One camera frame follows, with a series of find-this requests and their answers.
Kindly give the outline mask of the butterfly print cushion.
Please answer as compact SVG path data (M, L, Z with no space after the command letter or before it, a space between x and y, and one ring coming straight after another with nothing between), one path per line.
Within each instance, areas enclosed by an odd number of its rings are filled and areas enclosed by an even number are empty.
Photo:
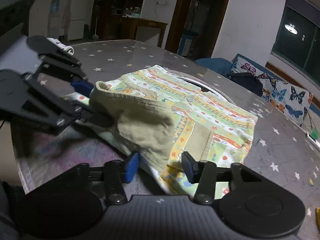
M313 94L308 90L282 80L268 69L237 54L233 60L231 73L252 74L263 85L262 98L293 122L302 125Z

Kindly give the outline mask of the dark wooden desk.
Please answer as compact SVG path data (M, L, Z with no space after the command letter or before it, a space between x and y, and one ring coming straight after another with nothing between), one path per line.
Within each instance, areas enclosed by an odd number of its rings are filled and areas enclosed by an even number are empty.
M136 17L121 17L120 23L128 29L129 40L137 39L139 28L142 28L143 30L158 30L159 36L157 40L157 47L162 47L164 34L168 25L167 23Z

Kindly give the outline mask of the black bag on sofa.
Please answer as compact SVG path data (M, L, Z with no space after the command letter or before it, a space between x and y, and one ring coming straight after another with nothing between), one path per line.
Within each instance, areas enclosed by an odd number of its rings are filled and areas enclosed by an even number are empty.
M231 73L227 77L257 96L263 95L263 84L251 73Z

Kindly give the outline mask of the white spotted folded cloth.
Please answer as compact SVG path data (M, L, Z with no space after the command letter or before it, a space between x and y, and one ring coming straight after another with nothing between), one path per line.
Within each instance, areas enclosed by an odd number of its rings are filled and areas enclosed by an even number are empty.
M48 37L47 39L69 55L74 55L74 48L72 46L65 45L56 38Z

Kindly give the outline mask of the dark window with frame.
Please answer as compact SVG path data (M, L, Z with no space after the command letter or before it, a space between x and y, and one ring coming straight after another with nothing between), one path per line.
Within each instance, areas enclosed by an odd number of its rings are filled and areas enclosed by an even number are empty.
M272 52L319 84L319 8L286 0Z

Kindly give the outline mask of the colourful striped child's cardigan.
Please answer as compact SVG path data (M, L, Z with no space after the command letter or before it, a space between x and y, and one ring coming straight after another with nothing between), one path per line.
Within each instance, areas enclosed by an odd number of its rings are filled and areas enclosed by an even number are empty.
M252 146L256 115L212 92L203 92L159 65L98 81L89 95L66 95L114 118L93 131L124 154L138 150L165 193L194 196L181 155L230 167Z

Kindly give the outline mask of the white refrigerator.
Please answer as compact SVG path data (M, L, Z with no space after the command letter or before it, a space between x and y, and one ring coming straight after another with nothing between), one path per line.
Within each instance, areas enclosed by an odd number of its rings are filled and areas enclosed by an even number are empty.
M84 36L84 25L88 0L69 0L65 35L67 41Z

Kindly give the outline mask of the grey star-patterned table cover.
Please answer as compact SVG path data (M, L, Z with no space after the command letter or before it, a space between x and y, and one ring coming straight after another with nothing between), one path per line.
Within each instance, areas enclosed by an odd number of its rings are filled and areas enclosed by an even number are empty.
M298 196L306 207L300 239L319 239L315 210L319 207L319 156L304 132L264 99L215 72L164 49L138 41L77 44L75 56L91 82L114 80L123 74L159 65L207 83L236 105L258 117L245 165ZM79 163L101 166L121 153L95 134L71 127L58 137L23 135L12 128L18 174L25 192L34 190Z

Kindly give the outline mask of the water dispenser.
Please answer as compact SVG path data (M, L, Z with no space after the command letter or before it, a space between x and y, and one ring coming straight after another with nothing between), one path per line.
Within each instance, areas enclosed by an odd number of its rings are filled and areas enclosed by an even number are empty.
M61 27L60 0L52 0L48 14L47 36L58 38Z

